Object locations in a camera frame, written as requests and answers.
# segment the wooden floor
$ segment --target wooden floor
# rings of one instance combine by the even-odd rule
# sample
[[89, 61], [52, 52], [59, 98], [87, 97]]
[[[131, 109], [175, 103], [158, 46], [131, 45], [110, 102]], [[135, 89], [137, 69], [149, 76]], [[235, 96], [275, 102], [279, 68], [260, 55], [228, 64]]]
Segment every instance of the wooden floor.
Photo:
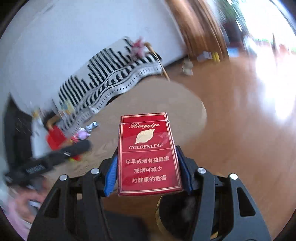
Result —
[[[193, 76], [183, 75], [180, 65], [168, 69], [172, 81], [199, 96], [207, 110], [204, 132], [181, 147], [184, 154], [213, 174], [237, 173], [273, 238], [296, 208], [295, 66], [295, 57], [275, 59], [263, 48], [257, 58], [194, 63]], [[158, 198], [138, 202], [114, 196], [104, 205], [142, 217], [157, 232], [153, 211]]]

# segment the red object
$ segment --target red object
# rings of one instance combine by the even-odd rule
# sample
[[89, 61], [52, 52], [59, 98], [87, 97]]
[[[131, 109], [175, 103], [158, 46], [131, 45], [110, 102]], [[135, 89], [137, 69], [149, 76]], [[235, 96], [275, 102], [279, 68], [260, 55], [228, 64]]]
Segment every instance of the red object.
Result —
[[119, 195], [182, 190], [167, 113], [122, 116], [118, 147]]
[[53, 130], [49, 130], [49, 134], [46, 136], [46, 141], [52, 150], [58, 150], [65, 140], [66, 137], [57, 126], [53, 126]]

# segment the gold leaf logo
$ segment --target gold leaf logo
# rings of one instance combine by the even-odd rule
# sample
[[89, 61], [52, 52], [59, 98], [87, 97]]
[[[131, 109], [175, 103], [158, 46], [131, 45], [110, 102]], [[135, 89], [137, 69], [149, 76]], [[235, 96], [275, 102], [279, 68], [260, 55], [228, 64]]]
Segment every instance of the gold leaf logo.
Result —
[[135, 144], [137, 143], [145, 143], [149, 140], [152, 139], [153, 137], [153, 132], [155, 131], [155, 129], [150, 129], [150, 130], [145, 130], [145, 131], [141, 131], [138, 135], [137, 135], [137, 139]]

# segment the white wall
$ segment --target white wall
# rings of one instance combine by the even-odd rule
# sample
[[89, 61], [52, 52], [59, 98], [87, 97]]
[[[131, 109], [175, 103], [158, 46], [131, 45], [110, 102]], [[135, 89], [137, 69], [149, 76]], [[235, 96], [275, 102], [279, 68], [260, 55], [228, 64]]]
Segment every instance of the white wall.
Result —
[[185, 54], [163, 0], [29, 0], [0, 39], [0, 113], [9, 91], [23, 111], [30, 101], [44, 106], [68, 76], [123, 36], [143, 36], [164, 64]]

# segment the crumpled foil wrapper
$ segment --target crumpled foil wrapper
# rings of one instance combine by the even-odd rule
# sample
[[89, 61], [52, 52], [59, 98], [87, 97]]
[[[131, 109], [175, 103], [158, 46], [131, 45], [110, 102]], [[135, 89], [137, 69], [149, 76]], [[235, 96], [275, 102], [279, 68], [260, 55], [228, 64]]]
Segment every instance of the crumpled foil wrapper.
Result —
[[100, 124], [96, 121], [94, 121], [93, 123], [91, 123], [90, 125], [85, 127], [85, 130], [89, 133], [92, 132], [93, 129], [95, 129], [96, 127], [98, 127]]

